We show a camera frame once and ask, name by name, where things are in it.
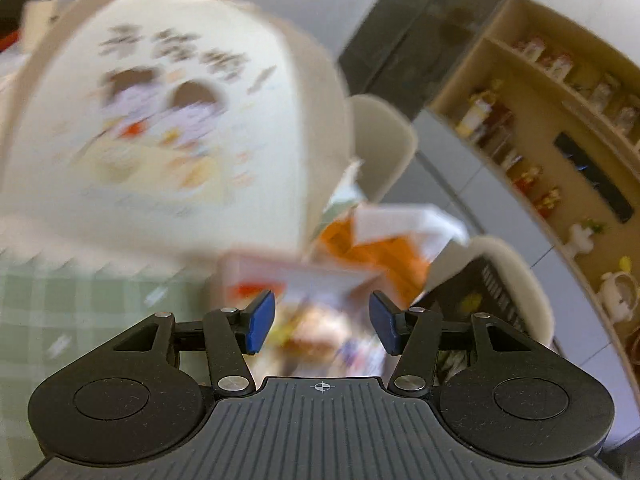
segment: bottle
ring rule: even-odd
[[[489,116],[493,106],[498,101],[498,90],[502,86],[501,79],[493,79],[489,89],[473,94],[469,101],[471,107],[456,126],[457,133],[465,139],[470,136]]]
[[[536,208],[536,211],[539,213],[542,218],[549,218],[551,212],[558,207],[562,196],[560,194],[560,188],[558,186],[552,187],[549,191],[547,191],[543,196],[537,199],[533,203],[533,207]]]
[[[513,185],[523,195],[528,195],[531,188],[540,180],[542,176],[542,168],[539,166],[532,166],[529,171],[525,171],[516,180],[513,181]]]

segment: orange packaging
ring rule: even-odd
[[[382,270],[402,299],[398,306],[408,308],[424,290],[429,262],[407,236],[354,246],[352,227],[351,217],[334,221],[322,231],[319,237],[321,247],[343,262]]]

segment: gray cabinet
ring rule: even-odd
[[[513,246],[529,266],[551,249],[537,222],[488,168],[482,168],[459,197],[485,232]]]
[[[633,390],[613,345],[600,350],[582,369],[599,380],[613,398],[616,417],[605,441],[605,448],[612,449],[640,431],[640,415]]]
[[[466,230],[469,231],[469,236],[478,236],[482,234],[482,231],[476,225],[476,222],[467,212],[464,211],[456,202],[451,202],[445,209],[451,216],[455,216],[458,220],[462,220],[466,225]]]
[[[556,341],[562,354],[582,366],[609,341],[600,317],[556,250],[533,266],[556,318]]]
[[[400,179],[382,199],[382,202],[388,204],[435,204],[444,209],[451,202],[451,198],[433,175],[414,158]]]
[[[414,121],[418,150],[452,192],[459,193],[482,168],[482,162],[456,133],[433,113],[423,110]]]

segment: green checkered tablecloth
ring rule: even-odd
[[[27,420],[38,384],[156,311],[201,319],[208,310],[204,285],[187,273],[120,278],[0,254],[0,478],[21,478],[42,459]],[[181,355],[180,368],[208,381],[204,355]]]

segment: white teapot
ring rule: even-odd
[[[628,272],[606,272],[597,297],[613,323],[630,321],[638,306],[638,282]]]

